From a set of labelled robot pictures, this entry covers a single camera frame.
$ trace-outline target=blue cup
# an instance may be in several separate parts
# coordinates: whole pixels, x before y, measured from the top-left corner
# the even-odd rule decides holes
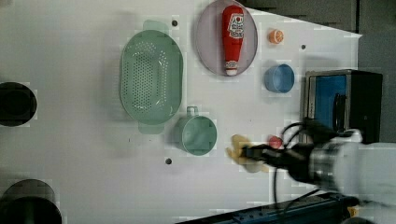
[[[294,72],[287,64],[281,64],[268,69],[263,77],[268,91],[286,93],[294,86]]]

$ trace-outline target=sponge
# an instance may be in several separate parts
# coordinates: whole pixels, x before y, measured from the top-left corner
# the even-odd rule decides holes
[[[254,161],[246,157],[242,157],[243,147],[253,147],[253,144],[245,136],[236,134],[232,138],[233,149],[227,147],[227,154],[237,164],[243,165],[250,173],[257,173],[259,171],[268,173],[268,166],[264,165],[263,161]]]

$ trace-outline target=white table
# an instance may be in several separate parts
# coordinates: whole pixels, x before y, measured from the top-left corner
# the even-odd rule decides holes
[[[27,82],[38,100],[26,127],[0,128],[1,191],[20,179],[44,180],[57,194],[64,223],[77,224],[174,223],[272,203],[272,175],[233,164],[225,154],[231,136],[263,142],[298,120],[305,71],[356,68],[360,36],[250,10],[259,32],[255,61],[238,77],[220,77],[201,64],[192,42],[209,2],[0,5],[0,81]],[[178,20],[170,36],[185,63],[180,112],[159,135],[139,133],[118,96],[120,52],[145,19],[170,27]],[[268,44],[271,28],[284,31],[283,44]],[[276,63],[288,63],[298,77],[287,94],[262,85],[263,72]],[[187,105],[217,123],[218,142],[207,156],[190,156],[172,143],[170,132]],[[287,175],[278,184],[281,201],[310,190]]]

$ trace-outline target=mint green mug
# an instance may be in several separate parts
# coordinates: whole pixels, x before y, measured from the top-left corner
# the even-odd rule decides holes
[[[188,106],[187,117],[178,122],[180,147],[195,156],[203,156],[215,146],[218,131],[215,123],[199,116],[198,107]]]

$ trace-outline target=pink plate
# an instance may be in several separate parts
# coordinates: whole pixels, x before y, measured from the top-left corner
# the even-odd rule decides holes
[[[227,76],[221,25],[224,8],[236,5],[244,10],[244,42],[238,62],[237,75],[245,72],[256,56],[257,29],[250,13],[234,0],[218,0],[211,3],[201,14],[195,32],[195,44],[203,64],[213,73]]]

